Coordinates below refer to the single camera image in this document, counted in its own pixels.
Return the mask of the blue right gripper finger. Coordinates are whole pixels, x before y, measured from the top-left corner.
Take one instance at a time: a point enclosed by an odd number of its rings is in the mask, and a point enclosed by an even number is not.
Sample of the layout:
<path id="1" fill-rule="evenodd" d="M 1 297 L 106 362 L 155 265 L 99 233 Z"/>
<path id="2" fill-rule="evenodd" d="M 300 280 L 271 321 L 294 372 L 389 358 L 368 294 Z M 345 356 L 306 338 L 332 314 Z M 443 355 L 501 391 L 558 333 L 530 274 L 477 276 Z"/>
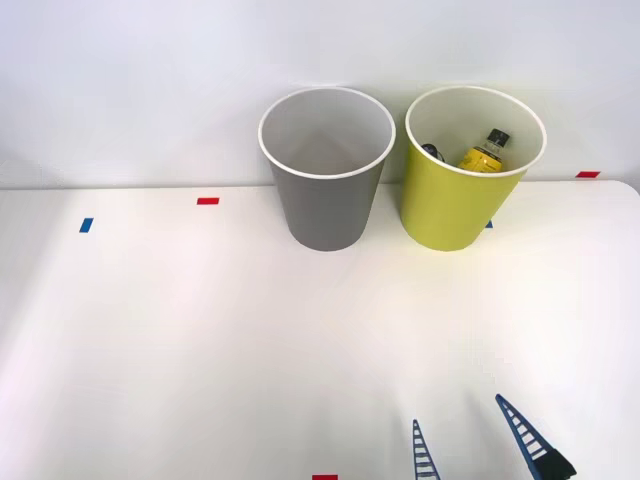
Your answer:
<path id="1" fill-rule="evenodd" d="M 415 480 L 440 480 L 439 472 L 417 419 L 412 421 L 412 453 Z"/>
<path id="2" fill-rule="evenodd" d="M 567 480 L 577 474 L 571 462 L 555 449 L 505 397 L 497 394 L 495 400 L 535 480 Z"/>

